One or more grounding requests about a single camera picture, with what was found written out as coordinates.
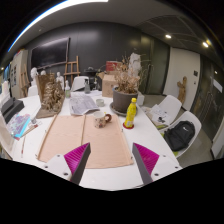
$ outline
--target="vase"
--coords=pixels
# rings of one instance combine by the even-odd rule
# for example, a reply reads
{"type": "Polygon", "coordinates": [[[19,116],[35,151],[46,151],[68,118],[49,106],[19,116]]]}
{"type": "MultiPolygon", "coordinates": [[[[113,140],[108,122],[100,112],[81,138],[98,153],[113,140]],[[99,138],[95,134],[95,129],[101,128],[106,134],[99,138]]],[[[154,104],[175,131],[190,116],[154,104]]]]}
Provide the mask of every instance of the vase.
{"type": "Polygon", "coordinates": [[[126,113],[132,98],[138,98],[137,93],[122,93],[113,88],[113,108],[120,113],[126,113]]]}

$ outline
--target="chair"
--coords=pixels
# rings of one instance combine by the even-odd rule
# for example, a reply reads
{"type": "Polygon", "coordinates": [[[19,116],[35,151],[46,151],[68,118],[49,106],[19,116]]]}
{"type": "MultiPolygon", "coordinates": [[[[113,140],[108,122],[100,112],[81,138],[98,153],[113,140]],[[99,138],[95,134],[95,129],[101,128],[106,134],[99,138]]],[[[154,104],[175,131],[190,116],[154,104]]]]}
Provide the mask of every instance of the chair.
{"type": "Polygon", "coordinates": [[[167,95],[158,106],[170,116],[170,124],[172,124],[180,111],[181,105],[182,103],[176,97],[167,95]]]}
{"type": "Polygon", "coordinates": [[[164,134],[164,132],[169,128],[173,128],[175,127],[180,121],[190,121],[194,124],[195,127],[195,135],[194,137],[191,139],[191,141],[188,144],[188,147],[185,149],[182,149],[180,151],[174,152],[174,155],[176,156],[176,158],[178,158],[179,156],[181,156],[184,152],[187,151],[187,149],[192,145],[192,143],[194,142],[194,140],[196,139],[199,131],[201,130],[201,122],[198,120],[198,118],[192,114],[189,111],[185,111],[175,122],[173,122],[173,124],[171,124],[169,127],[164,128],[162,130],[159,130],[160,133],[164,134]]]}
{"type": "Polygon", "coordinates": [[[36,95],[38,95],[37,85],[31,86],[28,89],[28,97],[30,97],[30,96],[36,96],[36,95]]]}
{"type": "Polygon", "coordinates": [[[85,79],[89,79],[88,76],[78,76],[74,78],[71,91],[80,90],[85,88],[85,79]]]}

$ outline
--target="cardboard sheet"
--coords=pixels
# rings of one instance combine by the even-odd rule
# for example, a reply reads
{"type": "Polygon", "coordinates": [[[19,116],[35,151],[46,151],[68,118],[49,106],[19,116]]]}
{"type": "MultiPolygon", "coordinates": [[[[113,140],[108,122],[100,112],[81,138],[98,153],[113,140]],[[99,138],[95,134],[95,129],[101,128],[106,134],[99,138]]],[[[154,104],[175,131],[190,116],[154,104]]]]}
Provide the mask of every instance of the cardboard sheet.
{"type": "Polygon", "coordinates": [[[57,116],[47,131],[37,159],[48,162],[56,154],[66,154],[82,142],[85,116],[57,116]]]}
{"type": "Polygon", "coordinates": [[[91,153],[86,168],[112,168],[133,164],[117,115],[106,127],[97,129],[93,116],[57,116],[46,134],[37,159],[47,162],[56,154],[90,142],[91,153]]]}
{"type": "Polygon", "coordinates": [[[91,153],[86,168],[111,168],[133,164],[117,115],[104,128],[95,128],[93,116],[86,116],[83,142],[90,142],[91,153]]]}

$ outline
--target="yellow bottle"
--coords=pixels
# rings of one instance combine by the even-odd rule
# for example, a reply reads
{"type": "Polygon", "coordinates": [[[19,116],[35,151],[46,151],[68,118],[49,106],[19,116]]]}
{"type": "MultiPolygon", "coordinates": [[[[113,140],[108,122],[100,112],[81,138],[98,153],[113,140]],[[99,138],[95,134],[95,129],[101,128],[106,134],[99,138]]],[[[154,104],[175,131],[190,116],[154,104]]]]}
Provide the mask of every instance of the yellow bottle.
{"type": "Polygon", "coordinates": [[[131,129],[134,127],[134,118],[136,114],[136,98],[131,99],[131,103],[127,110],[126,120],[124,122],[124,127],[131,129]]]}

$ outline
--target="black backpack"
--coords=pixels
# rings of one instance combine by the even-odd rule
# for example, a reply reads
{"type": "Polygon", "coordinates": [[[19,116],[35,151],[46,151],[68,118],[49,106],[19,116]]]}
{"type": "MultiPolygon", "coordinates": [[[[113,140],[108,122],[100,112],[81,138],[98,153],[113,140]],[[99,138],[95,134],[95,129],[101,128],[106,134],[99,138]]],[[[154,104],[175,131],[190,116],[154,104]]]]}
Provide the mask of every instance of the black backpack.
{"type": "Polygon", "coordinates": [[[194,124],[189,121],[180,121],[174,128],[164,131],[164,139],[172,151],[188,147],[188,143],[194,135],[194,124]]]}

